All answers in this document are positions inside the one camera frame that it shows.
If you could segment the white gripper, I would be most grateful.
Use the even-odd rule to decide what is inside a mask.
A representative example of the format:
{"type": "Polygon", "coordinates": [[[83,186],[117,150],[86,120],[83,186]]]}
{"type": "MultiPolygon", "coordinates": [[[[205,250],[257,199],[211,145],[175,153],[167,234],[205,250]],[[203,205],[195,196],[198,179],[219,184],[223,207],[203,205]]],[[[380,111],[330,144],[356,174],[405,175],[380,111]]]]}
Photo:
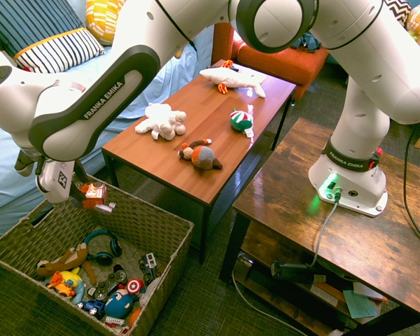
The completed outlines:
{"type": "Polygon", "coordinates": [[[38,189],[50,203],[66,201],[69,196],[75,207],[83,208],[85,194],[76,186],[88,185],[90,180],[80,160],[59,162],[46,160],[36,177],[38,189]],[[73,173],[75,185],[71,185],[73,173]]]}

